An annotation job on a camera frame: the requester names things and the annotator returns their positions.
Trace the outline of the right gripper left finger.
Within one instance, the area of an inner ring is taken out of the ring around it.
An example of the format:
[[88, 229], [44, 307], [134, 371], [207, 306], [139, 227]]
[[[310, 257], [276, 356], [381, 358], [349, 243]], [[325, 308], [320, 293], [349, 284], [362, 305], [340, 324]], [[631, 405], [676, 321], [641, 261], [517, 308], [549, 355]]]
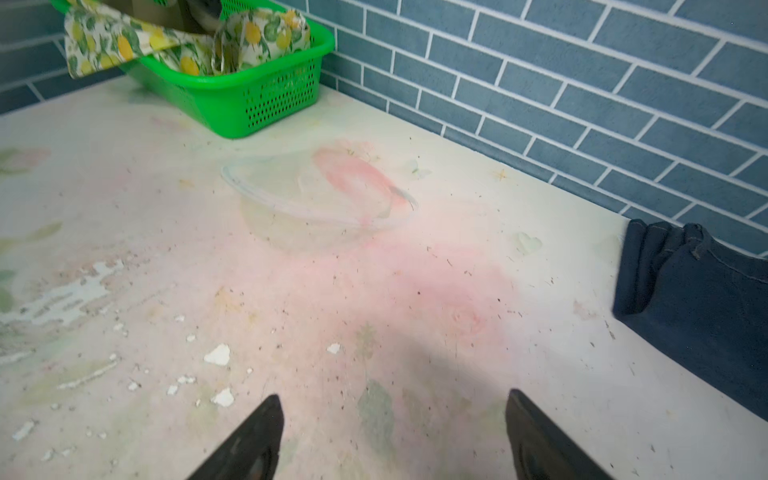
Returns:
[[279, 396], [268, 396], [188, 479], [273, 479], [284, 422]]

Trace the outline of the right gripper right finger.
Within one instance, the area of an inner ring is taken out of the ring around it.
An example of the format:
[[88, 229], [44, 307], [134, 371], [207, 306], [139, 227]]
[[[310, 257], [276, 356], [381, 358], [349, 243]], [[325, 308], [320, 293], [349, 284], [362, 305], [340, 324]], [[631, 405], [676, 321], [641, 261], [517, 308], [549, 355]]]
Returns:
[[509, 392], [505, 423], [518, 479], [611, 479], [519, 389]]

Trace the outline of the dark blue denim skirt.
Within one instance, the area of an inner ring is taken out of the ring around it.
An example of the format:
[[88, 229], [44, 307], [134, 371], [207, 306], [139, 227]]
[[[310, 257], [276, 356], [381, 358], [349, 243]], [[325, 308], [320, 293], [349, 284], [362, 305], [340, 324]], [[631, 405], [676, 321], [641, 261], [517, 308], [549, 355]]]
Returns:
[[628, 223], [614, 317], [760, 418], [767, 416], [767, 262], [701, 225]]

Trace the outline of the yellow lemon print skirt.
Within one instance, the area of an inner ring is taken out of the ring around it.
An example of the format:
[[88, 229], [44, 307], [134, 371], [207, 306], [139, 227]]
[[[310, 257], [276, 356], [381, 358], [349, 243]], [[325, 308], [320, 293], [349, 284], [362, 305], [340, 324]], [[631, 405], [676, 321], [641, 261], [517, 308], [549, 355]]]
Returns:
[[255, 68], [311, 46], [311, 28], [296, 10], [257, 8], [230, 15], [212, 35], [142, 21], [99, 1], [72, 1], [64, 17], [73, 78], [149, 57], [191, 76]]

